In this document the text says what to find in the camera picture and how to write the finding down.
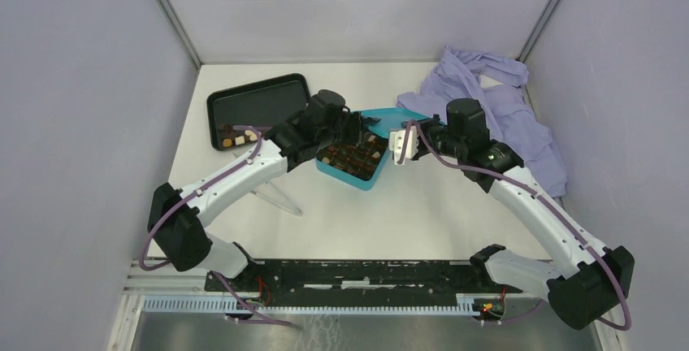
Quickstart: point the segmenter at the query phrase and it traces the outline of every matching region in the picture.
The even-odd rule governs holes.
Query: white wall
[[[547,1],[171,0],[206,63],[516,57]]]
[[[634,350],[689,344],[687,0],[562,0],[529,91],[570,173],[565,204],[636,258]]]
[[[0,19],[0,349],[103,349],[195,70],[155,0]]]

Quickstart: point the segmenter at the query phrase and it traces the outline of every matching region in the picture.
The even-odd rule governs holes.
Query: small red wire
[[[261,276],[257,277],[256,280],[258,281],[258,298],[263,297],[263,288],[266,288],[266,291],[268,292],[268,297],[266,298],[266,302],[263,303],[263,306],[268,306],[268,304],[271,302],[271,290],[268,288],[268,285],[263,282],[263,279],[261,279]]]

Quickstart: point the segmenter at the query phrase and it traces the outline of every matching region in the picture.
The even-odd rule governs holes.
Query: lavender towel
[[[503,84],[482,89],[479,75]],[[522,90],[529,71],[523,63],[500,54],[465,52],[445,47],[440,63],[419,93],[403,93],[397,105],[447,122],[445,106],[457,98],[477,99],[486,111],[491,138],[512,147],[551,197],[565,194],[567,172],[550,129],[536,121]]]

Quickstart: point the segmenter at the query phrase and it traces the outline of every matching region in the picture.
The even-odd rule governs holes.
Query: teal box
[[[362,115],[366,117],[373,117],[380,119],[380,122],[369,127],[375,135],[388,138],[390,136],[390,129],[400,129],[402,128],[401,123],[408,121],[410,119],[425,119],[428,118],[425,115],[415,113],[411,110],[402,109],[400,107],[389,107],[384,109],[374,109],[374,110],[362,110]],[[316,160],[316,168],[324,174],[328,174],[335,179],[342,180],[347,184],[351,184],[357,189],[368,191],[373,188],[373,184],[378,179],[380,172],[383,170],[385,162],[390,158],[390,151],[385,150],[385,153],[380,158],[380,163],[375,168],[373,177],[370,180],[362,180],[356,176],[350,175],[347,172],[340,171],[337,168],[327,165],[324,162]]]

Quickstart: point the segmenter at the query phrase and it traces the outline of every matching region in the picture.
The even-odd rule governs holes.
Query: black tray
[[[299,73],[216,91],[206,99],[210,143],[217,150],[248,144],[249,136],[232,126],[271,127],[303,110],[310,98],[306,78]]]

